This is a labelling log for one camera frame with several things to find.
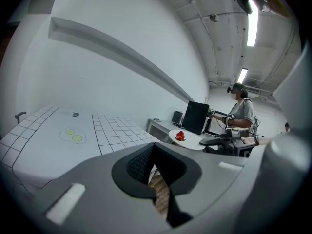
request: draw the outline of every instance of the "white desk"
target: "white desk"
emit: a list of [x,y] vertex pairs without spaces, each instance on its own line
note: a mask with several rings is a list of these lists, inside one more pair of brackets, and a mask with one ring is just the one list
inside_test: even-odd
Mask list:
[[12,193],[34,194],[79,163],[130,146],[160,142],[123,117],[45,106],[0,141],[0,170]]
[[[178,128],[177,126],[174,126],[173,125],[173,122],[170,121],[170,120],[162,120],[160,122],[157,122],[157,121],[153,121],[152,119],[149,119],[149,126],[147,128],[147,132],[150,133],[151,132],[151,128],[152,127],[156,127],[157,129],[159,129],[160,131],[164,132],[167,134],[167,138],[164,142],[168,142],[170,140],[170,137],[168,135],[168,133],[171,131],[171,130],[183,130],[181,128]],[[201,138],[207,138],[209,136],[212,136],[210,134],[201,134],[200,137]]]

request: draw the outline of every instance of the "black monitor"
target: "black monitor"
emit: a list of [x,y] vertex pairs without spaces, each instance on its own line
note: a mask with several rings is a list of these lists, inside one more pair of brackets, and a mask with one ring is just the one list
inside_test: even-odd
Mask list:
[[182,127],[186,130],[200,135],[209,111],[209,105],[189,101]]

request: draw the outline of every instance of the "yellow circle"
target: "yellow circle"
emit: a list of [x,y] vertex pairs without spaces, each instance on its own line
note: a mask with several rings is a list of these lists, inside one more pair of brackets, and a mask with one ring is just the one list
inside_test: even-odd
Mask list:
[[75,133],[75,131],[73,129],[69,129],[69,130],[66,130],[66,133],[68,135],[73,135]]
[[72,137],[73,141],[81,141],[82,140],[82,137],[80,135],[74,135]]

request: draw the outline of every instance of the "ceiling light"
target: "ceiling light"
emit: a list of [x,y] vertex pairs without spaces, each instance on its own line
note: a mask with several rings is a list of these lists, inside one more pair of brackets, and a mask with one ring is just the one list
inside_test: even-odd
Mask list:
[[239,75],[239,78],[238,78],[237,82],[243,83],[243,81],[245,79],[245,76],[247,75],[247,71],[248,71],[248,69],[242,68],[242,71],[240,72],[240,75]]
[[253,12],[248,14],[248,40],[247,46],[254,47],[255,38],[257,37],[257,28],[258,28],[258,8],[254,1],[248,1]]

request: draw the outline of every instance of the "person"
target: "person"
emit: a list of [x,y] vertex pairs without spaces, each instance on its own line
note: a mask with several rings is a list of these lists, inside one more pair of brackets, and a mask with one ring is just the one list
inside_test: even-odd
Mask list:
[[290,127],[289,127],[289,124],[288,124],[288,122],[286,122],[286,124],[285,124],[285,131],[286,132],[289,132],[291,129],[290,129]]
[[[228,120],[227,124],[230,127],[252,128],[254,124],[254,107],[253,102],[248,98],[248,92],[245,90],[245,86],[241,83],[235,83],[231,91],[233,99],[237,100],[237,103],[229,112],[234,114],[233,120]],[[224,124],[226,118],[213,115],[213,118],[221,120]]]

